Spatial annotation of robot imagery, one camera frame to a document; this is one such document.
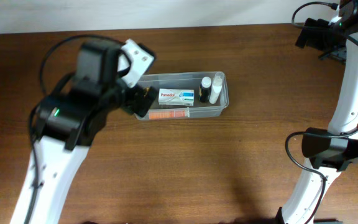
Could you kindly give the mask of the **orange effervescent tablet tube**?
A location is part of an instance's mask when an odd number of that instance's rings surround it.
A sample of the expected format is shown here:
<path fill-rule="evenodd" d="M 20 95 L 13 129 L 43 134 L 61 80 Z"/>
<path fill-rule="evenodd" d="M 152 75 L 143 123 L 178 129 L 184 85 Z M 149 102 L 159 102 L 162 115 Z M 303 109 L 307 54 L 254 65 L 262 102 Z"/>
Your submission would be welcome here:
<path fill-rule="evenodd" d="M 149 119 L 160 120 L 160 119 L 178 119 L 178 118 L 189 118 L 189 109 L 179 110 L 152 110 L 149 112 Z"/>

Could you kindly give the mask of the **white Panadol medicine box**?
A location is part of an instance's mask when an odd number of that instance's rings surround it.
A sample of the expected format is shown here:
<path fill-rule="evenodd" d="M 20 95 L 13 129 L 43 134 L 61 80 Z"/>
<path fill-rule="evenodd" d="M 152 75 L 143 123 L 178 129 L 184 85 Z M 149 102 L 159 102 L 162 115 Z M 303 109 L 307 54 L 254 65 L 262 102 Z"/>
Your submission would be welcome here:
<path fill-rule="evenodd" d="M 194 90 L 159 89 L 158 103 L 170 106 L 193 106 L 195 101 Z"/>

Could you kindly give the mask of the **black bottle with white cap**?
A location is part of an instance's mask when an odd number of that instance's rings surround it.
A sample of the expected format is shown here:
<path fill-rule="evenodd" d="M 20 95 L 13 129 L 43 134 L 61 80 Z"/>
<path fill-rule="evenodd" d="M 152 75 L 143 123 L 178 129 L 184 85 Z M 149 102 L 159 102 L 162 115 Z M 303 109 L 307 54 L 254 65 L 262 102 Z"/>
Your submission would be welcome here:
<path fill-rule="evenodd" d="M 203 77 L 199 87 L 199 101 L 206 103 L 211 93 L 212 79 L 210 77 Z"/>

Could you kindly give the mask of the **white squeeze tube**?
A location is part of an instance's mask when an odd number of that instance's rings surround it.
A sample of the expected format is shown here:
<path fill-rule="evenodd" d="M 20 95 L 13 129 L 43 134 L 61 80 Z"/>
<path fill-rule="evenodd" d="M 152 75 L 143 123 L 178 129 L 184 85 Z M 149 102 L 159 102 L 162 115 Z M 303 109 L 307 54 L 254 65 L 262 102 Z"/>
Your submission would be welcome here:
<path fill-rule="evenodd" d="M 212 85 L 211 85 L 211 94 L 209 96 L 209 102 L 215 104 L 219 98 L 220 92 L 223 88 L 224 74 L 223 72 L 218 72 L 215 74 Z"/>

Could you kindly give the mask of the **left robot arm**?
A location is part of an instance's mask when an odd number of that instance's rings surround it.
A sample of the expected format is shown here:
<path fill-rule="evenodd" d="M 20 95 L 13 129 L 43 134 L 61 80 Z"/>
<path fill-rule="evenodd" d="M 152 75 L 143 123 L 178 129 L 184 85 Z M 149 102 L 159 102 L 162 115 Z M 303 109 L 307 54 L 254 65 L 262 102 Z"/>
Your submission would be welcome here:
<path fill-rule="evenodd" d="M 29 166 L 12 223 L 57 223 L 70 185 L 108 114 L 144 117 L 158 92 L 139 85 L 155 61 L 142 44 L 85 42 L 76 70 L 65 75 L 31 111 Z"/>

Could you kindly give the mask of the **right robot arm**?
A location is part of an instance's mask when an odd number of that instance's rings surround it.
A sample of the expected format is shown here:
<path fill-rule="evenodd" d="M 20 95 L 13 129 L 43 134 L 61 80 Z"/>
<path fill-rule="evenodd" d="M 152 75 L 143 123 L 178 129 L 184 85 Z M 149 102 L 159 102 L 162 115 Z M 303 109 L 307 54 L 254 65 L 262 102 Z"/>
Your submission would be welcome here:
<path fill-rule="evenodd" d="M 296 46 L 322 51 L 321 59 L 332 58 L 345 64 L 336 110 L 327 129 L 308 128 L 291 133 L 285 141 L 302 137 L 304 163 L 299 181 L 284 206 L 278 209 L 275 223 L 314 223 L 314 216 L 330 185 L 350 164 L 358 162 L 358 1 L 324 2 L 334 10 L 330 21 L 309 18 L 300 29 Z"/>

